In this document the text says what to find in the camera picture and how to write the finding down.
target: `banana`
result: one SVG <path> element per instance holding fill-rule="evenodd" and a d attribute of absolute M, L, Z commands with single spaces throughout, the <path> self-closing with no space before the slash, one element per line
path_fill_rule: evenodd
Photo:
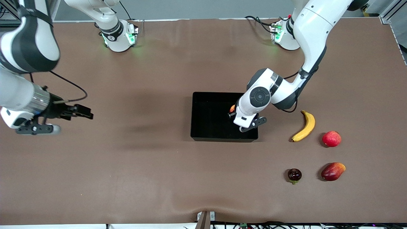
<path fill-rule="evenodd" d="M 312 114 L 308 113 L 305 110 L 302 110 L 301 113 L 305 116 L 305 127 L 296 133 L 292 138 L 292 142 L 298 142 L 303 140 L 306 136 L 308 136 L 315 127 L 315 118 Z"/>

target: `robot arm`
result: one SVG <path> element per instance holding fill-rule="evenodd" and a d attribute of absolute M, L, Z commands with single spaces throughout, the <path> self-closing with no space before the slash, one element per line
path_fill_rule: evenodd
<path fill-rule="evenodd" d="M 247 84 L 246 93 L 236 103 L 234 123 L 241 127 L 241 131 L 263 124 L 264 122 L 254 118 L 269 103 L 280 110 L 289 109 L 296 103 L 324 57 L 329 32 L 351 2 L 352 0 L 310 0 L 296 15 L 293 34 L 304 52 L 305 62 L 292 83 L 268 68 L 256 72 Z"/>
<path fill-rule="evenodd" d="M 60 58 L 45 0 L 19 0 L 21 25 L 1 37 L 0 106 L 6 124 L 20 134 L 56 134 L 59 126 L 38 124 L 38 117 L 92 118 L 89 108 L 68 106 L 21 74 L 52 70 Z"/>
<path fill-rule="evenodd" d="M 120 0 L 65 0 L 72 8 L 91 17 L 102 31 L 105 44 L 114 52 L 123 52 L 135 46 L 138 28 L 125 20 L 119 20 L 111 9 Z"/>

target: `brown tablecloth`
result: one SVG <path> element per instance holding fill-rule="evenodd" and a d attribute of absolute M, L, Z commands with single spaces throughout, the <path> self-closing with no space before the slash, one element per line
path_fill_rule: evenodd
<path fill-rule="evenodd" d="M 19 136 L 0 122 L 0 224 L 407 221 L 407 68 L 390 26 L 342 19 L 325 58 L 287 114 L 272 105 L 253 143 L 195 142 L 194 91 L 244 92 L 260 68 L 296 72 L 301 50 L 271 44 L 246 20 L 146 22 L 124 53 L 103 46 L 93 23 L 55 24 L 55 72 L 81 85 L 94 120 L 50 120 L 58 136 Z M 81 92 L 50 73 L 35 82 L 65 99 Z M 317 125 L 299 143 L 300 110 Z M 321 134 L 336 130 L 337 148 Z M 330 162 L 345 173 L 318 178 Z M 303 178 L 288 183 L 287 169 Z"/>

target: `red apple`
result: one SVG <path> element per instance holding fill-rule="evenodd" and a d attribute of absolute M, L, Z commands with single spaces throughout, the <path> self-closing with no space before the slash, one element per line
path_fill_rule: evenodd
<path fill-rule="evenodd" d="M 335 147 L 338 146 L 342 138 L 336 131 L 329 131 L 328 133 L 324 134 L 322 137 L 322 141 L 327 145 L 328 147 Z"/>

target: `black bin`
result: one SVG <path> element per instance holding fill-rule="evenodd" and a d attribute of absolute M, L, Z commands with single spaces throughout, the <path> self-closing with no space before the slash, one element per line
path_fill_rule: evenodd
<path fill-rule="evenodd" d="M 229 118 L 228 112 L 243 93 L 194 92 L 192 95 L 191 137 L 195 141 L 252 142 L 258 129 L 245 133 Z"/>

